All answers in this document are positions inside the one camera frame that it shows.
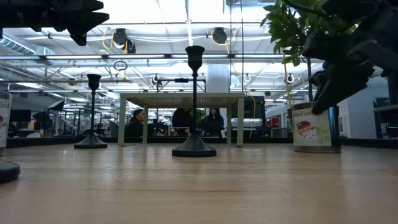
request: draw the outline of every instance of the pipe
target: pipe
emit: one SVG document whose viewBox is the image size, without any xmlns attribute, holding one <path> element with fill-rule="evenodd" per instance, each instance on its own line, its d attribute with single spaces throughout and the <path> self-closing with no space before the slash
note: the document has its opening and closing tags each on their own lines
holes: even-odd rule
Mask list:
<svg viewBox="0 0 398 224">
<path fill-rule="evenodd" d="M 191 27 L 191 19 L 189 16 L 189 0 L 185 0 L 185 10 L 187 12 L 187 29 L 188 29 L 188 41 L 189 41 L 189 46 L 193 45 L 193 39 L 192 39 L 192 27 Z"/>
</svg>

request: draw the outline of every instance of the wooden table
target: wooden table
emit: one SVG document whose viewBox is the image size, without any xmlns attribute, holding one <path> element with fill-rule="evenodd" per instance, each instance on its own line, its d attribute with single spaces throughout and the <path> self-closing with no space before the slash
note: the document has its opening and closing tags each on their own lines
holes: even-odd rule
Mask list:
<svg viewBox="0 0 398 224">
<path fill-rule="evenodd" d="M 238 106 L 238 135 L 236 146 L 243 146 L 244 93 L 198 93 L 197 108 L 227 108 L 227 142 L 231 144 L 232 106 Z M 126 102 L 143 107 L 145 120 L 142 142 L 148 140 L 149 108 L 192 108 L 192 93 L 121 93 L 118 145 L 124 145 Z"/>
</svg>

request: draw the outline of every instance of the black candlestick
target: black candlestick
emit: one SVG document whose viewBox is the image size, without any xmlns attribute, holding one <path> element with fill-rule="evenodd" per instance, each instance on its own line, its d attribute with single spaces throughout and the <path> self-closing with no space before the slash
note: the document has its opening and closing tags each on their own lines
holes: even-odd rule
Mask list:
<svg viewBox="0 0 398 224">
<path fill-rule="evenodd" d="M 179 157 L 210 157 L 216 156 L 217 151 L 204 143 L 197 134 L 197 77 L 202 65 L 202 55 L 205 51 L 200 46 L 189 46 L 185 49 L 188 54 L 188 65 L 192 69 L 193 99 L 192 99 L 192 135 L 178 148 L 172 151 L 173 156 Z"/>
<path fill-rule="evenodd" d="M 101 75 L 88 74 L 88 87 L 91 89 L 91 130 L 81 142 L 75 144 L 75 149 L 102 149 L 108 145 L 94 134 L 95 91 L 100 87 Z"/>
</svg>

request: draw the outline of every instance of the white table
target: white table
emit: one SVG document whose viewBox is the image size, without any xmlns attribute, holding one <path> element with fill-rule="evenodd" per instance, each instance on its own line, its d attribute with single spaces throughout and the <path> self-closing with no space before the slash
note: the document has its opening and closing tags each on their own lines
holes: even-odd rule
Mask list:
<svg viewBox="0 0 398 224">
<path fill-rule="evenodd" d="M 232 106 L 238 105 L 238 135 L 236 146 L 243 146 L 244 93 L 198 93 L 197 108 L 227 108 L 227 143 L 231 144 Z M 192 108 L 192 93 L 121 93 L 118 145 L 124 146 L 126 103 L 130 101 L 144 108 L 145 120 L 142 142 L 148 140 L 149 108 Z"/>
</svg>

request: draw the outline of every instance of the computer monitor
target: computer monitor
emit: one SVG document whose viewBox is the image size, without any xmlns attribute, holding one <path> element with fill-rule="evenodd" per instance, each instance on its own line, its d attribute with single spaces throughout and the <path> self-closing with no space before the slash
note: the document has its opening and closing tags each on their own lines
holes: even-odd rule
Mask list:
<svg viewBox="0 0 398 224">
<path fill-rule="evenodd" d="M 254 104 L 256 104 L 256 113 L 254 114 Z M 263 96 L 247 96 L 244 98 L 244 118 L 266 118 L 266 108 Z M 238 106 L 232 108 L 232 118 L 238 117 Z"/>
<path fill-rule="evenodd" d="M 11 110 L 10 122 L 30 122 L 31 120 L 31 110 Z"/>
</svg>

